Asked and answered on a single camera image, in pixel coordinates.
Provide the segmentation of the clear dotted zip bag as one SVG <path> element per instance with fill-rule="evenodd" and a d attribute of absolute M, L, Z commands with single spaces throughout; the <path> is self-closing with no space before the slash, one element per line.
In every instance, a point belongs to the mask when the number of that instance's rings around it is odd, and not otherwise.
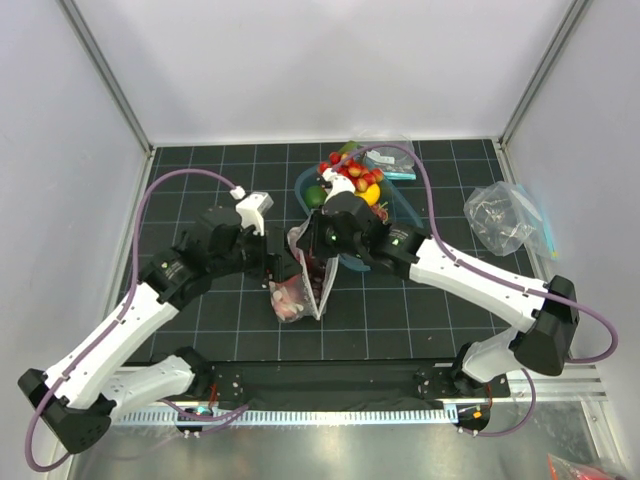
<path fill-rule="evenodd" d="M 310 232 L 310 221 L 306 220 L 300 226 L 293 227 L 287 233 L 289 247 L 302 267 L 302 273 L 286 281 L 296 283 L 304 296 L 304 317 L 311 317 L 320 321 L 326 312 L 328 299 L 338 272 L 339 258 L 332 257 L 328 260 L 318 259 L 310 253 L 306 253 L 298 243 L 305 233 Z"/>

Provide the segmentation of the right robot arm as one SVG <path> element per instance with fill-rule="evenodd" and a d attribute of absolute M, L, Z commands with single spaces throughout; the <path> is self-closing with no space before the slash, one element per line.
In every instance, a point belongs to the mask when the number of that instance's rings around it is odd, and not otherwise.
<path fill-rule="evenodd" d="M 386 223 L 361 198 L 342 192 L 309 217 L 299 248 L 315 259 L 360 259 L 373 271 L 451 293 L 496 315 L 509 329 L 463 345 L 449 371 L 453 389 L 475 395 L 496 377 L 522 368 L 556 377 L 579 323 L 574 284 L 548 283 L 490 265 L 423 228 Z"/>

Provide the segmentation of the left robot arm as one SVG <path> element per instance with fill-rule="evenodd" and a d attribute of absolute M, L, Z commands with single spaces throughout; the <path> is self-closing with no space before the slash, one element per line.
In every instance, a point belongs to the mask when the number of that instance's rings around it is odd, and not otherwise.
<path fill-rule="evenodd" d="M 257 192 L 233 207 L 213 206 L 180 241 L 136 274 L 123 302 L 70 354 L 47 370 L 29 369 L 18 386 L 69 454 L 96 444 L 112 421 L 172 396 L 200 400 L 214 383 L 211 363 L 191 347 L 138 371 L 130 383 L 116 370 L 160 327 L 207 293 L 214 280 L 245 273 L 288 280 L 300 273 L 281 229 L 268 229 L 273 204 Z"/>

